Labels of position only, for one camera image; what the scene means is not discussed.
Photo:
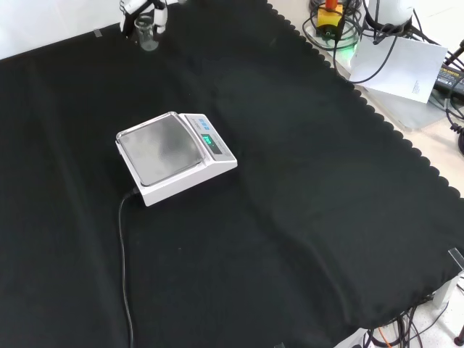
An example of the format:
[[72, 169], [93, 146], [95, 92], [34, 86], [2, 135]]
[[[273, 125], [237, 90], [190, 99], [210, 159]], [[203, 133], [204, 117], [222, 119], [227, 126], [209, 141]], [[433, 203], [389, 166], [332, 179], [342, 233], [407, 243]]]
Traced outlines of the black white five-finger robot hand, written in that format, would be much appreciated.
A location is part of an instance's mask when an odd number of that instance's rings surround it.
[[131, 38], [135, 28], [136, 18], [154, 10], [154, 24], [156, 27], [165, 28], [167, 23], [167, 4], [163, 1], [132, 0], [119, 1], [119, 8], [123, 15], [120, 21], [120, 32]]

